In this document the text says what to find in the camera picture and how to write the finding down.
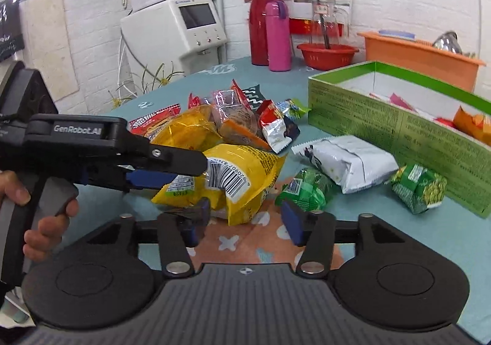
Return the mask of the orange transparent snack bag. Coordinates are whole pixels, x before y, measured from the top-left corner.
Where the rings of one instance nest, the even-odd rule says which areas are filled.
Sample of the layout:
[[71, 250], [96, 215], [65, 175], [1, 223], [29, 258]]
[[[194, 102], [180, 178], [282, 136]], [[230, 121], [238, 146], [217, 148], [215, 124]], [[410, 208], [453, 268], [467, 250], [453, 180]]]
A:
[[150, 135], [154, 145], [177, 147], [194, 151], [206, 151], [223, 142], [210, 106], [192, 107], [170, 118]]

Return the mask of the yellow snack bag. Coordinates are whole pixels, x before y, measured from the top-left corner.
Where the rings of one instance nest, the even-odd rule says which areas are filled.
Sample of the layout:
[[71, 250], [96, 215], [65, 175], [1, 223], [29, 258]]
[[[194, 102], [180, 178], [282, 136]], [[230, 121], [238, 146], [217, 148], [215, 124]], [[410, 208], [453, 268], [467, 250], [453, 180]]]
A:
[[156, 205], [186, 208], [206, 197], [211, 214], [229, 226], [249, 223], [276, 184], [286, 157], [254, 147], [219, 144], [204, 152], [198, 177], [178, 175], [152, 198]]

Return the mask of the green pea snack packet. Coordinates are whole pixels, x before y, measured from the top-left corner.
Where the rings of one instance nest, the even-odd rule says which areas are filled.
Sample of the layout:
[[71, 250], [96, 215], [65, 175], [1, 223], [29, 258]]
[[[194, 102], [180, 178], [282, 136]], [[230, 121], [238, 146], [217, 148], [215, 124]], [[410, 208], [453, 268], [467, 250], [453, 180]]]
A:
[[331, 178], [313, 167], [301, 169], [276, 196], [275, 205], [292, 201], [304, 211], [325, 210], [340, 192]]

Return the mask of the small red silver packet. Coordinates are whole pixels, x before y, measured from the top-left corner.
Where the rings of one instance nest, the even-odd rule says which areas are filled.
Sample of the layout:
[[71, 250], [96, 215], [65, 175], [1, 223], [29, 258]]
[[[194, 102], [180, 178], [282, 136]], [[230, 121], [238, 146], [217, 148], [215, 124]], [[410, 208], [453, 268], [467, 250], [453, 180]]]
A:
[[263, 137], [274, 153], [280, 154], [300, 135], [299, 127], [272, 100], [264, 100], [257, 113]]

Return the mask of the white silver snack bag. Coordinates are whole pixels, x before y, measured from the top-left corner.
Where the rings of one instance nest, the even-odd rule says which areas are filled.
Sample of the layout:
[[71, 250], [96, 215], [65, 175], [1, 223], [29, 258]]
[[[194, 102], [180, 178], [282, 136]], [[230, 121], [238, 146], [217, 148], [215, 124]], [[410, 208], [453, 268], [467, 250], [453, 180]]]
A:
[[307, 141], [291, 151], [307, 158], [345, 195], [377, 186], [399, 170], [390, 153], [352, 135]]

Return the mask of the green cardboard box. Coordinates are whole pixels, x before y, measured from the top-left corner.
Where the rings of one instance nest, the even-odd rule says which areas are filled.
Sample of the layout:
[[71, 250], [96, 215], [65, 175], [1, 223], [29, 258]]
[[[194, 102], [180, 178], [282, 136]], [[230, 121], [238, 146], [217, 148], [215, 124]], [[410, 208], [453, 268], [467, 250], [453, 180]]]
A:
[[[415, 112], [391, 104], [392, 93]], [[489, 101], [387, 63], [368, 62], [317, 73], [308, 81], [308, 122], [331, 135], [354, 135], [448, 180], [447, 195], [490, 216], [490, 147], [442, 123], [460, 107], [490, 114]]]

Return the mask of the pink snack packet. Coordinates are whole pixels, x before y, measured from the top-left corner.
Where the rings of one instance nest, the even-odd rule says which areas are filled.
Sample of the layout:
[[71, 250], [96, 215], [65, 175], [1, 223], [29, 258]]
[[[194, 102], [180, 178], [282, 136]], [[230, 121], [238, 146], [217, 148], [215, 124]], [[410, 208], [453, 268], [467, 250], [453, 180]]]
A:
[[408, 102], [406, 102], [403, 98], [396, 95], [395, 93], [391, 94], [391, 96], [389, 97], [389, 101], [391, 104], [394, 104], [397, 107], [401, 107], [406, 110], [415, 112], [415, 108], [413, 106], [411, 106]]

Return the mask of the red clear brown snack packet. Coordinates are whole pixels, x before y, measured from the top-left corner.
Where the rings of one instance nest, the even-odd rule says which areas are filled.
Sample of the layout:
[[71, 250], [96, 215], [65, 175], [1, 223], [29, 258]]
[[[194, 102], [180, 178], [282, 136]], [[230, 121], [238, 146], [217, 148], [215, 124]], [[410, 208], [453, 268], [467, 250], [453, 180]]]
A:
[[216, 128], [225, 142], [271, 151], [260, 134], [256, 113], [235, 80], [228, 89], [213, 92], [209, 101]]

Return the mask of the orange yellow snack packet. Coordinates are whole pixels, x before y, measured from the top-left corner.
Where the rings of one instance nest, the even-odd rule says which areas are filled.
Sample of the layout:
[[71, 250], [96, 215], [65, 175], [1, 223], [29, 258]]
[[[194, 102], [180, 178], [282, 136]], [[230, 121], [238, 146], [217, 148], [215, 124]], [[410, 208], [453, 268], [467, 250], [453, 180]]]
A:
[[491, 121], [484, 114], [469, 114], [460, 107], [454, 115], [453, 125], [459, 131], [491, 146]]

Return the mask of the white screen appliance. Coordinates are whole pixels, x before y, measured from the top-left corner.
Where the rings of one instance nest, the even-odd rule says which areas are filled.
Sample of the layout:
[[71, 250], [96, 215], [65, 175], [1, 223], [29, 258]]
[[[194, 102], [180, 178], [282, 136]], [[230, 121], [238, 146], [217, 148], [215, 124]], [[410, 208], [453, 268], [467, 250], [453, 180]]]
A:
[[226, 61], [221, 0], [166, 0], [126, 16], [122, 42], [134, 79], [176, 81]]

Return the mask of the pink thermos bottle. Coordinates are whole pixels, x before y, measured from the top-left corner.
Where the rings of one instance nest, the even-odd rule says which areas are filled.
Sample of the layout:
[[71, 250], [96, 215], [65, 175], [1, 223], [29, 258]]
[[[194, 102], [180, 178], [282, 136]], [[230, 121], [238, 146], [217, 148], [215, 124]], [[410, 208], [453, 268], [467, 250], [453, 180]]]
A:
[[265, 7], [268, 66], [272, 72], [291, 70], [290, 17], [282, 0], [270, 1]]

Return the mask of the dark red thermos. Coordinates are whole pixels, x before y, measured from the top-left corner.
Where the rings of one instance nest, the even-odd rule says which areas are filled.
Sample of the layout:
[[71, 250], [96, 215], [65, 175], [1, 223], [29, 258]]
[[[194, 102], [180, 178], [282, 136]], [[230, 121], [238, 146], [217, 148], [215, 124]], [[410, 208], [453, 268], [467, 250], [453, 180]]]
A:
[[275, 0], [252, 0], [250, 3], [249, 33], [251, 63], [257, 66], [268, 65], [265, 7], [270, 1]]

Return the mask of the glass pitcher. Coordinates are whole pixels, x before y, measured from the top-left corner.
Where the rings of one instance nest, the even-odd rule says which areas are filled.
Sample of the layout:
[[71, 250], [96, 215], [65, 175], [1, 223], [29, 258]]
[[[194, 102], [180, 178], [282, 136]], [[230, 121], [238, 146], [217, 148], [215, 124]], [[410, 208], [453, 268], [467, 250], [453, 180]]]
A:
[[332, 0], [313, 0], [311, 43], [332, 49], [349, 35], [349, 14]]

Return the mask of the blue plate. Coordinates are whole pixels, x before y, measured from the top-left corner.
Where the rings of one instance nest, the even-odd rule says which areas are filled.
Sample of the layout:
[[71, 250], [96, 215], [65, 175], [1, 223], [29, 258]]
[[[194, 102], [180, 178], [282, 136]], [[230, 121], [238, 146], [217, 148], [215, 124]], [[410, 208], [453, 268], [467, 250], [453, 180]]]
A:
[[409, 41], [415, 41], [416, 39], [416, 36], [413, 33], [399, 31], [399, 30], [381, 29], [378, 31], [378, 34], [384, 37], [389, 37], [394, 39], [405, 39]]

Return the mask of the metal bowl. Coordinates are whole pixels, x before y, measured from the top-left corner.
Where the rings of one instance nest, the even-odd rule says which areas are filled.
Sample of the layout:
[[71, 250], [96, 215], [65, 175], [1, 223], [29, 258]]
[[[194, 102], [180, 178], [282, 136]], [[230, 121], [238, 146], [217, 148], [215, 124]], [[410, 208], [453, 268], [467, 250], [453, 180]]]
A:
[[462, 54], [463, 51], [458, 43], [458, 35], [455, 31], [447, 31], [441, 34], [432, 44], [434, 48], [448, 51], [450, 53]]

